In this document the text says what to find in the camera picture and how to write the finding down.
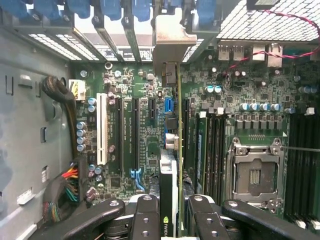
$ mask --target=cpu socket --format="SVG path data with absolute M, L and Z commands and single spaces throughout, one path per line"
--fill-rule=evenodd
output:
M 270 200 L 282 198 L 284 151 L 281 140 L 272 145 L 241 145 L 233 139 L 232 198 L 264 207 Z

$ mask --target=blue sata port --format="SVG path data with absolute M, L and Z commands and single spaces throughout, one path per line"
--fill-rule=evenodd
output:
M 164 99 L 164 117 L 166 117 L 166 113 L 173 112 L 174 111 L 174 101 L 172 97 L 166 97 Z M 164 124 L 164 138 L 163 141 L 166 143 L 166 133 L 168 133 L 168 129 L 166 127 L 166 124 Z

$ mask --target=white pci slot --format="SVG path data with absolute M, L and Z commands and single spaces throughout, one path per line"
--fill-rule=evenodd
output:
M 96 94 L 96 144 L 97 164 L 105 165 L 108 161 L 108 118 L 107 94 Z

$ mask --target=green circuit board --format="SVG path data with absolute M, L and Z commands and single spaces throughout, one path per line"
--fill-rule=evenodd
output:
M 217 108 L 224 108 L 227 112 L 225 125 L 224 151 L 228 151 L 233 136 L 239 136 L 245 144 L 269 144 L 270 139 L 281 137 L 283 144 L 286 144 L 289 133 L 287 122 L 288 114 L 285 108 L 296 107 L 297 104 L 307 105 L 316 102 L 318 95 L 303 94 L 299 91 L 303 86 L 316 86 L 315 76 L 320 73 L 320 69 L 313 63 L 303 63 L 300 65 L 288 62 L 282 68 L 267 68 L 264 62 L 248 62 L 232 70 L 227 77 L 222 74 L 230 65 L 227 61 L 208 60 L 208 55 L 212 52 L 205 52 L 201 59 L 191 65 L 181 66 L 182 101 L 189 100 L 190 106 L 187 113 L 187 142 L 184 155 L 184 169 L 192 180 L 196 179 L 195 172 L 197 157 L 197 114 L 201 111 L 216 111 Z M 74 66 L 74 79 L 85 80 L 86 99 L 95 97 L 97 93 L 105 93 L 105 80 L 111 81 L 111 91 L 116 98 L 121 98 L 123 102 L 123 169 L 119 170 L 116 157 L 113 153 L 108 154 L 108 163 L 102 167 L 102 181 L 96 181 L 92 177 L 88 181 L 88 187 L 95 187 L 98 196 L 95 203 L 108 197 L 117 197 L 128 200 L 130 196 L 141 193 L 137 189 L 134 179 L 130 176 L 133 151 L 131 136 L 131 114 L 132 99 L 139 100 L 139 167 L 142 170 L 141 184 L 148 192 L 149 176 L 158 172 L 160 159 L 160 149 L 164 147 L 164 120 L 165 120 L 165 97 L 172 95 L 171 88 L 162 88 L 161 81 L 153 75 L 148 80 L 148 74 L 153 74 L 151 64 L 137 63 L 113 63 L 111 70 L 106 70 L 104 64 L 77 64 Z M 82 77 L 81 71 L 87 71 L 87 76 Z M 120 71 L 121 76 L 115 77 L 115 72 Z M 235 76 L 235 71 L 240 71 L 243 76 Z M 300 81 L 295 81 L 295 77 L 300 76 Z M 206 87 L 220 86 L 221 93 L 208 93 Z M 149 99 L 154 99 L 155 118 L 149 117 Z M 244 112 L 240 110 L 243 103 L 251 104 L 280 104 L 281 109 L 277 112 Z M 78 102 L 78 121 L 87 121 L 88 104 Z M 113 106 L 108 110 L 108 146 L 117 141 L 116 109 Z M 237 120 L 254 120 L 254 118 L 282 118 L 283 125 L 277 129 L 235 129 Z M 96 146 L 96 129 L 90 128 L 86 145 L 89 148 L 83 152 L 88 161 L 92 158 L 92 152 Z

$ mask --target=metal case panel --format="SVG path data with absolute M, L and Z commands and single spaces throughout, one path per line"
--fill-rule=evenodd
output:
M 0 46 L 0 238 L 27 239 L 42 218 L 45 175 L 54 178 L 72 157 L 67 117 L 40 90 L 48 75 L 68 79 L 68 69 L 3 29 Z

